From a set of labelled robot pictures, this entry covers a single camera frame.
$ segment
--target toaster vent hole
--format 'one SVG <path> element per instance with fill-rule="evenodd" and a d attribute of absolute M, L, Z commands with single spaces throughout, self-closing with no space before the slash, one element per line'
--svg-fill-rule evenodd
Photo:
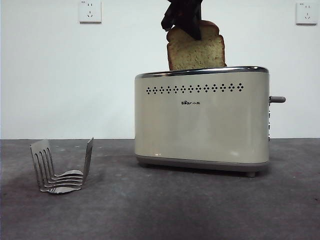
<path fill-rule="evenodd" d="M 164 86 L 159 86 L 159 88 L 157 86 L 152 86 L 152 87 L 147 87 L 145 89 L 145 92 L 150 95 L 151 93 L 153 94 L 157 94 L 158 92 L 163 94 L 165 92 L 167 92 L 168 94 L 175 93 L 178 94 L 179 92 L 181 92 L 181 94 L 186 93 L 187 91 L 189 93 L 192 93 L 193 91 L 196 91 L 197 93 L 200 93 L 201 91 L 204 91 L 205 93 L 208 93 L 209 90 L 212 90 L 214 93 L 219 92 L 218 90 L 220 89 L 220 91 L 222 93 L 224 93 L 226 90 L 229 90 L 229 92 L 234 92 L 234 90 L 238 90 L 239 92 L 242 92 L 244 89 L 244 85 L 242 84 L 242 82 L 240 82 L 239 84 L 234 84 L 234 83 L 230 83 L 230 84 L 225 84 L 222 83 L 220 84 L 213 84 L 211 86 L 209 86 L 208 84 L 204 84 L 204 85 L 200 85 L 197 84 L 194 88 L 192 85 L 180 85 L 180 86 L 167 86 L 167 88 L 165 88 Z"/>

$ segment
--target toaster foot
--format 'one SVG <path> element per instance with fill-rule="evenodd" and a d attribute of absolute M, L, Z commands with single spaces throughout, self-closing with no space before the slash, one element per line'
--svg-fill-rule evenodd
<path fill-rule="evenodd" d="M 256 172 L 255 171 L 246 172 L 246 176 L 248 178 L 255 178 L 256 177 Z"/>

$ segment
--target toaster base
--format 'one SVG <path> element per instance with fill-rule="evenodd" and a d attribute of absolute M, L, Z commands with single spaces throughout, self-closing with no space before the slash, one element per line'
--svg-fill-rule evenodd
<path fill-rule="evenodd" d="M 190 159 L 176 159 L 164 157 L 152 157 L 135 155 L 138 162 L 143 164 L 164 165 L 172 167 L 211 169 L 222 171 L 246 172 L 248 177 L 255 177 L 256 172 L 264 171 L 268 168 L 269 162 L 262 163 L 237 163 L 222 161 L 203 161 Z"/>

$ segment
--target toaster brand logo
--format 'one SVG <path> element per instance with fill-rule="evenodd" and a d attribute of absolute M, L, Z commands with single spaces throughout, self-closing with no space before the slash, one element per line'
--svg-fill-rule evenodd
<path fill-rule="evenodd" d="M 199 101 L 182 101 L 181 105 L 200 105 Z"/>

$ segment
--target chrome trim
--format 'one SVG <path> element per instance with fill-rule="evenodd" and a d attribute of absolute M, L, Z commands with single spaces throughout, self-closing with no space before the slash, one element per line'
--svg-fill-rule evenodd
<path fill-rule="evenodd" d="M 177 70 L 177 71 L 159 71 L 142 73 L 136 76 L 136 78 L 158 78 L 158 77 L 173 77 L 173 76 L 185 76 L 185 75 L 200 75 L 200 74 L 226 74 L 226 73 L 269 73 L 269 70 L 261 66 L 226 66 L 219 68 L 201 68 L 190 70 Z"/>

